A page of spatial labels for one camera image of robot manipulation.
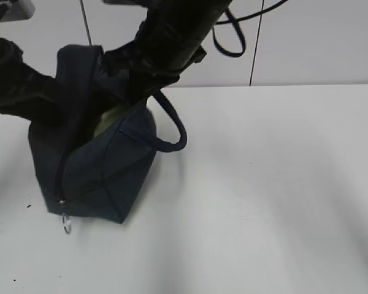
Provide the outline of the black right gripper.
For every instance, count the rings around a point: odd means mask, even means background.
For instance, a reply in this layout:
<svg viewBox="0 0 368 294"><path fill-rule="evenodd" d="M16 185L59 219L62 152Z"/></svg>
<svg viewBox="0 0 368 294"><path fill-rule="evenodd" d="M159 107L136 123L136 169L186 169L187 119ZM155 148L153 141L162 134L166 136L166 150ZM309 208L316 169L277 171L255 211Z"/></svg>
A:
<svg viewBox="0 0 368 294"><path fill-rule="evenodd" d="M104 52L102 65L111 77L129 72L128 94L135 103L176 83L189 66L202 61L206 35L203 22L143 21L133 41Z"/></svg>

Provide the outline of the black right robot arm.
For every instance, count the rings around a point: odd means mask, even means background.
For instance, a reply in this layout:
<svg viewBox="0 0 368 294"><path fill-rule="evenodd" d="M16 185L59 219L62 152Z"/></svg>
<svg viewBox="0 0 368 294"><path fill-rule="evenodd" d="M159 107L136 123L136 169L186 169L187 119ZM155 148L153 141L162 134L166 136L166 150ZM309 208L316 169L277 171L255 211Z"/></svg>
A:
<svg viewBox="0 0 368 294"><path fill-rule="evenodd" d="M134 40L104 53L108 74L128 70L132 104L176 83L204 58L201 43L229 5L215 0L149 1Z"/></svg>

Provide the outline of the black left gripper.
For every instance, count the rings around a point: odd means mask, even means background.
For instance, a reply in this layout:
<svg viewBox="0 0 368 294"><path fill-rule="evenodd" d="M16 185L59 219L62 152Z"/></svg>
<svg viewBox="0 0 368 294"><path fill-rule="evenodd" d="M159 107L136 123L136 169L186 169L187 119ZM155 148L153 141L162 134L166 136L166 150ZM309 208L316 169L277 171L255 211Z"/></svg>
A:
<svg viewBox="0 0 368 294"><path fill-rule="evenodd" d="M63 87L25 64L22 54L16 44L0 38L0 114L60 125L64 119L59 106Z"/></svg>

